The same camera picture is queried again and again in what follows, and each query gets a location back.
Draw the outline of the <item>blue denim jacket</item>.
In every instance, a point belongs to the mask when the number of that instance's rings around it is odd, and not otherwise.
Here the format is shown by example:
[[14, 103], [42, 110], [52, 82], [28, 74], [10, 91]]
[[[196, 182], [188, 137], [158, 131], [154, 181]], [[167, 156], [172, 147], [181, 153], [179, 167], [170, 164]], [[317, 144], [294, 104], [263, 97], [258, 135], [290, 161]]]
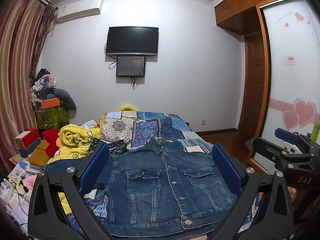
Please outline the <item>blue denim jacket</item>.
[[86, 204], [118, 239], [184, 239], [206, 235], [237, 196], [212, 155], [188, 152], [179, 141], [150, 139], [110, 155]]

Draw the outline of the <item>pile of clothes on stand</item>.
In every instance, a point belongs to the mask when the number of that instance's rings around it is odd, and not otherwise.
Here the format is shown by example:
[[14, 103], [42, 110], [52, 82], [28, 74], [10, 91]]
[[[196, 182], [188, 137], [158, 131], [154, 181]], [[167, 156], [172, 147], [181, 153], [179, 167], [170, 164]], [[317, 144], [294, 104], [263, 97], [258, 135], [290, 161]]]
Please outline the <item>pile of clothes on stand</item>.
[[44, 100], [55, 98], [56, 86], [56, 80], [51, 76], [51, 73], [41, 68], [31, 87], [31, 104], [35, 106]]

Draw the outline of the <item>green bottle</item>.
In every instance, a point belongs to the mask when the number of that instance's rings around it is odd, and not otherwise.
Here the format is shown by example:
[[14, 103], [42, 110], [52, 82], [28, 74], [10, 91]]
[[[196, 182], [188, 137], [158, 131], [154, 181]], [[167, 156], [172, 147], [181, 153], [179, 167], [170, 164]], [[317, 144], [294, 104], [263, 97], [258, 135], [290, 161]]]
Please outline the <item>green bottle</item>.
[[315, 123], [314, 124], [314, 127], [313, 127], [313, 130], [311, 132], [311, 135], [310, 135], [310, 139], [314, 142], [317, 141], [317, 138], [318, 138], [318, 135], [319, 135], [319, 131], [320, 131], [320, 123]]

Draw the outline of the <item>brown wooden door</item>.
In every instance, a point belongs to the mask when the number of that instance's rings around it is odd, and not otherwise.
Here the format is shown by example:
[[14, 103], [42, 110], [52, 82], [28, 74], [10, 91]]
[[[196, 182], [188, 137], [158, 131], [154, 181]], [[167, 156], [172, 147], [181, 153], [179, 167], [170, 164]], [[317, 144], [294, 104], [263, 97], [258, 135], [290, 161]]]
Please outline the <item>brown wooden door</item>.
[[244, 140], [254, 137], [264, 90], [264, 45], [261, 33], [245, 36], [245, 87], [238, 132]]

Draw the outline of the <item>yellow cartoon fleece blanket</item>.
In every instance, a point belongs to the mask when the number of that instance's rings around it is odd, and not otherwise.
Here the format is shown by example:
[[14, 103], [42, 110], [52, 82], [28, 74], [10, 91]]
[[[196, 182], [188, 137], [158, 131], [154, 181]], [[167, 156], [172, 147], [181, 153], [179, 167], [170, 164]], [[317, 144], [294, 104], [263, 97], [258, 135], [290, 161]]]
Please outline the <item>yellow cartoon fleece blanket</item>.
[[81, 159], [88, 156], [89, 148], [94, 139], [100, 139], [100, 128], [83, 128], [69, 124], [60, 129], [58, 147], [55, 155], [47, 164], [58, 160]]

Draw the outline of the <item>red plush toy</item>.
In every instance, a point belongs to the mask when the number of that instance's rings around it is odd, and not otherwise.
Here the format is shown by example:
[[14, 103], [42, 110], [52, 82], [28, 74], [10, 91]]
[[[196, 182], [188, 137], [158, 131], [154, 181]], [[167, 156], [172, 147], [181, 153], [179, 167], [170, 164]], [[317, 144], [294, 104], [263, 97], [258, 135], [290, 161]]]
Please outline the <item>red plush toy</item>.
[[56, 144], [56, 141], [59, 138], [59, 133], [60, 130], [55, 128], [47, 129], [42, 133], [43, 139], [48, 142], [48, 146], [46, 147], [46, 154], [50, 158], [53, 158], [55, 153], [60, 149]]

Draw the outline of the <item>white sliding door with hearts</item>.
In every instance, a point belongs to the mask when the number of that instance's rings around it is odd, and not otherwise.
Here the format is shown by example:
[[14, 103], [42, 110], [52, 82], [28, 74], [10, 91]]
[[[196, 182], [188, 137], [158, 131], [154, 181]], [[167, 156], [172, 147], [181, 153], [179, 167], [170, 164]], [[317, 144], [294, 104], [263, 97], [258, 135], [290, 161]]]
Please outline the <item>white sliding door with hearts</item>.
[[303, 0], [263, 7], [271, 55], [271, 88], [262, 137], [280, 145], [283, 128], [307, 134], [319, 122], [319, 22]]

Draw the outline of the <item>green patterned covered stand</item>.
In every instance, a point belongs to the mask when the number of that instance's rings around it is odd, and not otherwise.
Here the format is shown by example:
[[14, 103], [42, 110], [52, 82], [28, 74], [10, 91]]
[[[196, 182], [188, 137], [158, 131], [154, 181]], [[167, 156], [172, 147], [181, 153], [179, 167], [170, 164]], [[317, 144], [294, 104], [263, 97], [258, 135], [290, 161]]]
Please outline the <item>green patterned covered stand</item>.
[[58, 129], [69, 123], [68, 111], [63, 106], [35, 110], [35, 115], [40, 129]]

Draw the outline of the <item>navy patterned cloth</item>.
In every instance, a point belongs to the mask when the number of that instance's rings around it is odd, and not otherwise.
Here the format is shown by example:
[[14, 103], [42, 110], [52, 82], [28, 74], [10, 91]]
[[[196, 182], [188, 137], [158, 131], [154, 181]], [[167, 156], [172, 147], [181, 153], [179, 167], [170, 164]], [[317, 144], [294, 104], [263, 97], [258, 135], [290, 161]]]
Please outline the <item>navy patterned cloth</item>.
[[101, 142], [103, 144], [108, 145], [109, 152], [111, 154], [122, 154], [128, 151], [127, 143], [125, 143], [124, 140], [119, 140], [112, 143], [106, 143], [100, 139], [93, 139], [93, 141], [91, 142], [90, 148], [88, 150], [88, 155], [90, 155]]

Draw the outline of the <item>orange box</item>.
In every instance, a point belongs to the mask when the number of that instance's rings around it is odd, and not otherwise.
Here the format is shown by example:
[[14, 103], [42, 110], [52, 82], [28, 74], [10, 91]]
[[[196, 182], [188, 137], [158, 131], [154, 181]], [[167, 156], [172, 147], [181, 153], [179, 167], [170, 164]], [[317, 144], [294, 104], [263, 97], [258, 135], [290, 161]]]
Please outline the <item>orange box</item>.
[[52, 98], [52, 99], [47, 99], [43, 100], [41, 102], [41, 108], [42, 109], [48, 109], [52, 107], [56, 107], [60, 105], [60, 99], [59, 98]]

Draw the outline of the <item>dark green pillow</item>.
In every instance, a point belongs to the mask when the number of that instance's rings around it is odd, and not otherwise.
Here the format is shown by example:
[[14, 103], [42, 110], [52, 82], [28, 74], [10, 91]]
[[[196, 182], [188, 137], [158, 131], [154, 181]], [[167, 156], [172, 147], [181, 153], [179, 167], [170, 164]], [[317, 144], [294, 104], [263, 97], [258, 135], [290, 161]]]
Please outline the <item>dark green pillow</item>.
[[55, 88], [54, 94], [57, 98], [63, 101], [63, 104], [66, 106], [68, 110], [76, 111], [76, 104], [66, 90]]

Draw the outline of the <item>blue patchwork bedspread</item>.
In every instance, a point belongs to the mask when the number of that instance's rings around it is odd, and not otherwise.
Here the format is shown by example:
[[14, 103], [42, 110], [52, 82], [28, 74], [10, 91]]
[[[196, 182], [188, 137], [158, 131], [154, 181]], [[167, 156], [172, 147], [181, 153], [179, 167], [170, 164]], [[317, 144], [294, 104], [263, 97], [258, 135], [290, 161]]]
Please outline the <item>blue patchwork bedspread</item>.
[[[212, 145], [193, 132], [188, 124], [174, 114], [122, 111], [103, 117], [100, 140], [112, 143], [124, 140], [127, 149], [143, 147], [150, 139], [158, 142], [179, 141], [188, 152], [208, 152]], [[94, 198], [96, 190], [86, 198]], [[206, 239], [210, 233], [184, 239]]]

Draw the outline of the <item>striped red brown curtain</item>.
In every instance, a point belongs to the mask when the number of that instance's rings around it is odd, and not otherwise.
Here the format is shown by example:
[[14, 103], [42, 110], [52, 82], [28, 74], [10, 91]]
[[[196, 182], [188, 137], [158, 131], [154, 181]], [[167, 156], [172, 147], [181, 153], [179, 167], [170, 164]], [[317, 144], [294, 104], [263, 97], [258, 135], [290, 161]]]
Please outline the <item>striped red brown curtain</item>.
[[13, 168], [15, 137], [36, 128], [30, 93], [55, 11], [54, 2], [13, 0], [1, 17], [1, 174]]

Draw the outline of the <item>small black wall monitor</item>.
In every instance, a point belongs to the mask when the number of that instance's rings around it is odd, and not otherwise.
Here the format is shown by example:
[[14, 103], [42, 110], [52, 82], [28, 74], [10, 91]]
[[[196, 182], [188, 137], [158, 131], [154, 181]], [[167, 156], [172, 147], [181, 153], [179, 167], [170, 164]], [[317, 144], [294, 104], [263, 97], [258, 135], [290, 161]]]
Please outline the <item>small black wall monitor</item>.
[[118, 56], [116, 66], [117, 77], [143, 77], [146, 59], [144, 56]]

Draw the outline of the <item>black wall television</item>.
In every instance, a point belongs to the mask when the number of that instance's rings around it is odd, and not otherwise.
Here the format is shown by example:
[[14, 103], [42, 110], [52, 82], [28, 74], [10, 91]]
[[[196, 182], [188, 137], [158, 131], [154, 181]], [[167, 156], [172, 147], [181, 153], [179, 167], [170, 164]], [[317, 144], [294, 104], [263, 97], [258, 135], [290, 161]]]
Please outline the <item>black wall television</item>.
[[156, 56], [158, 40], [159, 28], [156, 27], [109, 27], [105, 54]]

